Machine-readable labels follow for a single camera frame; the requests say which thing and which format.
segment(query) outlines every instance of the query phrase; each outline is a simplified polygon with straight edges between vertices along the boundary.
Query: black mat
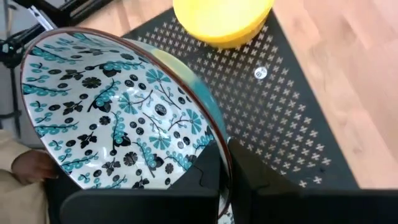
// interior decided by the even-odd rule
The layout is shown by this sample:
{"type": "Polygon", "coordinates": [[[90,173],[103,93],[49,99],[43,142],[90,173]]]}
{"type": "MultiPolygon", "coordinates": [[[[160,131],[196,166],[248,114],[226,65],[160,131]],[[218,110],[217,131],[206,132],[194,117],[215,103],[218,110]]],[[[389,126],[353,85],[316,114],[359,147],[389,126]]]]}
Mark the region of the black mat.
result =
{"type": "Polygon", "coordinates": [[[169,9],[124,36],[179,58],[205,81],[227,131],[302,187],[357,189],[354,177],[273,12],[252,41],[215,49],[189,36],[169,9]],[[268,76],[254,77],[258,67],[268,76]]]}

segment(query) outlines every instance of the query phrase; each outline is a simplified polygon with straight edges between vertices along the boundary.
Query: teal floral pattern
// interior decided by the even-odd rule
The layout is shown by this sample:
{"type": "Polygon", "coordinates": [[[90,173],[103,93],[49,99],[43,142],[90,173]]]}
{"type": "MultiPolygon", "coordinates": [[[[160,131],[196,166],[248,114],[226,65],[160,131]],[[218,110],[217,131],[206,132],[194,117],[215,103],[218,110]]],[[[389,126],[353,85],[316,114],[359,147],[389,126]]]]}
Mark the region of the teal floral pattern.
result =
{"type": "Polygon", "coordinates": [[[84,189],[166,189],[215,140],[192,96],[116,42],[55,34],[23,66],[34,129],[84,189]]]}

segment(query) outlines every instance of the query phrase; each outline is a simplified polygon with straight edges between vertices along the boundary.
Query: beige sleeve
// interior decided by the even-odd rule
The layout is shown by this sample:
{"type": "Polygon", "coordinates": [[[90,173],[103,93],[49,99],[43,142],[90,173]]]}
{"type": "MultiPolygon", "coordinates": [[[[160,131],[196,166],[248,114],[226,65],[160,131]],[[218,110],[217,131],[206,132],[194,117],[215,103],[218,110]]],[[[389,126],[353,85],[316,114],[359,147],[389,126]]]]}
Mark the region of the beige sleeve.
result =
{"type": "Polygon", "coordinates": [[[16,142],[5,130],[0,130],[0,169],[11,172],[14,159],[30,150],[16,142]]]}

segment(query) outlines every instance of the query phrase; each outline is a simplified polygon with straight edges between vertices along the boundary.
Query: patterned bowl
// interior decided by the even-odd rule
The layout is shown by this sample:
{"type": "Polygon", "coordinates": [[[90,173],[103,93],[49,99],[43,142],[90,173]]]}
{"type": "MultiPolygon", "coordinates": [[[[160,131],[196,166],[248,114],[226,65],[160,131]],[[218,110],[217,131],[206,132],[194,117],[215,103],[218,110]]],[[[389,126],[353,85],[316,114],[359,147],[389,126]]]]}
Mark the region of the patterned bowl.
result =
{"type": "MultiPolygon", "coordinates": [[[[215,140],[231,177],[211,93],[173,56],[137,45],[69,27],[29,47],[21,90],[51,156],[83,189],[167,189],[215,140]]],[[[222,200],[220,214],[228,204],[222,200]]]]}

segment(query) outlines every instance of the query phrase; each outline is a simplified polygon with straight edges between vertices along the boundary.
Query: hand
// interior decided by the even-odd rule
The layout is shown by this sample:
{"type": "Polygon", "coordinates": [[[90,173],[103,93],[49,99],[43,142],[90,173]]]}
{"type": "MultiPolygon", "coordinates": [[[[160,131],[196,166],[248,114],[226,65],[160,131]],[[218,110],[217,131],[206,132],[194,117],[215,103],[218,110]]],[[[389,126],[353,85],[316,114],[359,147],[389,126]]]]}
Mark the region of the hand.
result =
{"type": "Polygon", "coordinates": [[[19,155],[12,163],[12,173],[23,179],[55,179],[54,161],[44,151],[30,150],[19,155]]]}

